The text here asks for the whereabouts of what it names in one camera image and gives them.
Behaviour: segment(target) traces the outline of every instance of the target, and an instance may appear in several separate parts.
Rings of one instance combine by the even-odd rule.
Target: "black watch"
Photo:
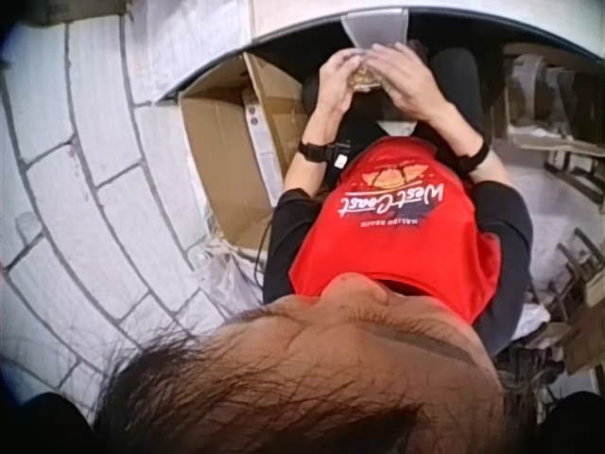
[[[299,153],[312,163],[329,163],[332,160],[332,145],[299,144]]]
[[[475,171],[476,168],[479,167],[483,161],[485,161],[485,159],[488,157],[488,154],[490,154],[490,144],[484,140],[483,145],[477,154],[474,154],[473,156],[461,156],[458,158],[460,171],[464,175],[468,175]]]

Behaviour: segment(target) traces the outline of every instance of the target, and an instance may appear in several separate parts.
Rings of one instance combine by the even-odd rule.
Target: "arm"
[[[336,140],[342,117],[351,107],[353,89],[348,78],[361,64],[358,53],[357,49],[340,50],[321,67],[318,104],[302,135],[304,144],[327,145]],[[302,189],[315,197],[325,169],[325,163],[309,162],[296,153],[285,175],[284,190]]]
[[[302,142],[314,145],[327,145],[334,142],[341,118],[338,113],[316,109],[306,125]],[[284,191],[302,189],[311,198],[315,197],[323,182],[325,169],[325,163],[312,163],[297,152],[285,175]]]
[[[443,97],[433,74],[414,51],[402,44],[395,48],[375,45],[366,64],[383,80],[395,106],[429,124],[457,156],[479,152],[483,138]],[[469,177],[474,183],[511,186],[507,170],[493,151]]]
[[[349,110],[353,90],[348,77],[361,63],[356,49],[344,49],[333,55],[320,69],[318,105],[306,125],[302,142],[326,145],[335,141],[342,116]],[[271,221],[267,266],[263,283],[263,303],[293,292],[289,271],[306,235],[320,215],[321,204],[314,201],[325,163],[312,163],[296,153],[285,175],[284,194]]]
[[[456,106],[448,102],[432,116],[429,124],[459,157],[473,156],[483,145],[483,137],[467,123]],[[512,186],[509,173],[493,150],[469,177],[473,183],[498,182]]]
[[[383,80],[394,104],[428,123],[457,156],[473,156],[483,138],[443,97],[430,70],[407,47],[375,46],[366,64]],[[511,187],[507,170],[493,151],[469,177],[478,229],[498,238],[502,265],[496,292],[474,328],[486,350],[495,355],[510,343],[529,284],[531,219],[521,195]]]
[[[481,232],[497,236],[502,264],[498,285],[485,311],[475,320],[476,333],[493,357],[510,343],[529,286],[533,229],[521,195],[496,182],[476,184],[471,191]]]

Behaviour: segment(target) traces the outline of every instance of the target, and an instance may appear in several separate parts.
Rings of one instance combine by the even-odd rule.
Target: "right hand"
[[[394,48],[375,44],[365,64],[383,80],[395,106],[406,114],[431,123],[447,107],[431,70],[409,47],[400,43]]]

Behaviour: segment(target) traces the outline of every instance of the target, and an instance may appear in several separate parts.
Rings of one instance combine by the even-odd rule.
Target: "white table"
[[[605,58],[605,0],[134,0],[126,27],[134,99],[159,100],[250,44],[346,12],[393,7],[516,24]]]

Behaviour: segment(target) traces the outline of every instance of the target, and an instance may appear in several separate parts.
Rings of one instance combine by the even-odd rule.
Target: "white tiled floor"
[[[134,104],[126,20],[18,27],[0,75],[4,370],[86,414],[156,325],[223,320],[189,263],[208,227],[181,113]]]

